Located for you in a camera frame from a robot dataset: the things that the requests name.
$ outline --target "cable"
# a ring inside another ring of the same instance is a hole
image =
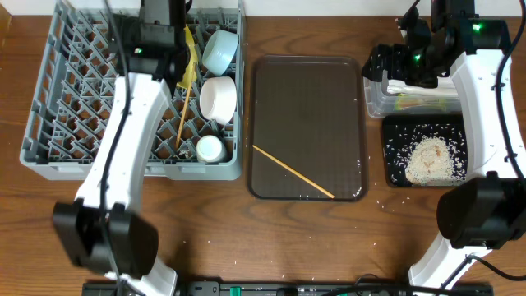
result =
[[[109,17],[109,26],[111,27],[111,31],[113,32],[113,37],[115,38],[115,41],[118,46],[118,52],[119,57],[121,59],[122,63],[122,70],[124,72],[124,83],[126,88],[126,103],[124,104],[124,109],[122,110],[122,118],[120,123],[118,124],[117,132],[115,133],[115,137],[113,138],[112,145],[109,148],[108,152],[108,158],[106,159],[106,163],[104,164],[104,170],[102,172],[102,178],[100,180],[100,218],[102,219],[102,235],[103,240],[108,246],[109,249],[109,262],[112,266],[113,272],[115,272],[115,276],[117,277],[117,296],[121,296],[121,275],[118,271],[118,265],[117,261],[115,260],[115,253],[113,251],[113,246],[111,244],[111,241],[109,239],[109,233],[108,233],[108,221],[106,219],[106,191],[108,190],[108,175],[109,175],[109,167],[111,166],[113,155],[115,154],[115,149],[117,148],[118,141],[121,137],[122,130],[124,128],[124,124],[126,123],[126,119],[128,117],[128,114],[130,112],[130,104],[131,104],[131,97],[130,97],[130,77],[128,75],[128,67],[126,62],[126,56],[124,53],[124,47],[122,46],[121,36],[118,32],[118,28],[116,27],[115,18],[113,17],[113,13],[111,8],[109,7],[108,0],[103,0],[104,7],[106,9],[106,13]]]
[[[485,267],[489,268],[491,271],[495,272],[496,274],[498,274],[499,276],[507,280],[512,280],[512,281],[525,281],[526,280],[526,275],[521,275],[521,276],[509,275],[505,273],[504,271],[501,271],[500,269],[494,267],[492,264],[490,264],[488,261],[485,261],[481,257],[477,257],[475,255],[469,255],[466,258],[469,260],[473,259],[473,260],[477,260],[481,262]]]
[[[517,174],[517,177],[519,178],[520,184],[523,187],[523,190],[526,190],[526,180],[524,180],[524,175],[520,171],[519,164],[517,164],[517,160],[515,159],[513,147],[511,146],[511,140],[510,140],[510,134],[508,133],[508,127],[506,126],[506,120],[504,118],[504,105],[502,104],[502,75],[504,72],[504,68],[506,63],[508,62],[508,59],[510,59],[511,53],[513,53],[515,47],[519,43],[520,37],[523,34],[524,31],[524,22],[526,21],[526,5],[524,4],[524,0],[519,0],[520,6],[522,9],[522,21],[520,22],[519,32],[517,33],[517,36],[515,36],[515,39],[513,40],[513,43],[511,44],[510,50],[504,55],[502,58],[501,64],[499,66],[499,69],[496,74],[496,83],[495,83],[495,94],[496,94],[496,107],[499,113],[499,120],[501,122],[501,128],[502,128],[502,136],[504,137],[504,143],[506,145],[506,150],[508,151],[508,158],[510,159],[511,166],[513,166],[513,170]]]
[[[325,293],[321,296],[340,296],[342,294],[350,294],[350,293],[357,293],[357,292],[370,292],[370,291],[387,291],[391,293],[405,292],[406,294],[409,294],[409,295],[412,295],[410,294],[412,292],[439,294],[439,295],[446,295],[446,296],[475,296],[475,295],[478,295],[473,292],[462,293],[462,292],[446,290],[446,289],[434,289],[434,288],[428,288],[428,287],[417,287],[417,286],[409,286],[409,285],[401,285],[401,284],[386,284],[382,286],[379,286],[379,285],[368,285],[368,286],[364,285],[361,287],[353,286],[353,287],[330,291],[329,293]]]
[[[377,279],[380,279],[380,278],[378,277],[378,275],[375,275],[375,274],[365,274],[365,275],[360,276],[360,277],[356,280],[356,282],[354,282],[354,286],[355,286],[355,287],[358,286],[358,285],[360,284],[360,282],[361,282],[365,277],[368,277],[368,276],[370,276],[370,277],[374,277],[374,278],[377,278]],[[362,295],[362,292],[356,292],[356,294],[358,294],[358,295],[361,296],[361,295]]]

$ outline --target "yellow object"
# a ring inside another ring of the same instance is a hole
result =
[[[323,189],[320,185],[314,183],[313,181],[311,181],[310,179],[308,179],[307,177],[303,176],[302,174],[298,173],[295,169],[289,167],[288,165],[282,163],[281,161],[279,161],[278,159],[276,159],[274,156],[264,152],[260,147],[256,146],[256,145],[252,145],[252,147],[254,147],[254,149],[260,151],[264,156],[270,158],[271,160],[273,160],[276,164],[279,164],[281,165],[284,169],[287,169],[290,173],[293,173],[295,174],[298,178],[300,178],[301,180],[309,183],[311,186],[313,186],[314,188],[318,189],[319,191],[323,192],[324,194],[326,194],[328,197],[330,198],[335,198],[335,195],[326,191],[325,189]]]
[[[190,49],[190,62],[188,63],[187,69],[184,72],[182,81],[178,82],[178,86],[187,89],[191,86],[191,83],[197,79],[196,75],[192,75],[195,70],[194,64],[197,64],[197,53],[196,44],[194,43],[194,38],[191,36],[191,31],[188,26],[184,28],[184,35],[188,48]]]

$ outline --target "white bowl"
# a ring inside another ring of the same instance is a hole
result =
[[[216,136],[203,136],[197,142],[197,160],[204,163],[223,161],[227,156],[226,148]]]
[[[236,111],[237,100],[236,84],[232,78],[210,78],[201,89],[199,108],[206,119],[225,125]]]

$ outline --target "wooden table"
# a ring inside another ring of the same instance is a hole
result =
[[[1,295],[78,295],[86,279],[100,279],[71,265],[51,225],[55,202],[72,202],[81,182],[47,181],[19,161],[49,23],[47,16],[14,17],[0,54]],[[518,24],[510,21],[512,35]],[[252,66],[265,54],[349,56],[363,64],[375,44],[400,41],[388,16],[248,17],[245,100]],[[526,38],[513,58],[514,97],[526,135]],[[244,175],[234,182],[147,178],[142,214],[159,230],[159,255],[187,279],[334,283],[364,273],[404,277],[437,234],[436,204],[447,190],[388,187],[380,128],[380,120],[367,119],[370,190],[354,204],[258,201]],[[526,239],[508,243],[487,259],[523,274],[525,247]],[[500,296],[526,290],[481,265],[464,280],[489,281]]]

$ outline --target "dish rack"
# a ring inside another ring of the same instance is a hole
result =
[[[119,11],[137,15],[138,11]],[[186,89],[177,87],[164,113],[146,165],[146,176],[174,180],[234,180],[242,171],[243,25],[239,9],[191,9],[187,25],[196,41],[199,64],[182,131],[175,148]],[[208,39],[216,30],[239,36],[236,57],[225,75],[234,79],[238,103],[230,123],[222,126],[205,119],[199,110],[199,94],[214,75],[201,61]],[[108,51],[108,19],[100,11],[77,12],[58,1],[39,71],[20,160],[50,180],[82,180],[91,169],[111,113],[117,56]],[[196,145],[202,136],[215,135],[227,147],[228,161],[203,164],[197,161]]]

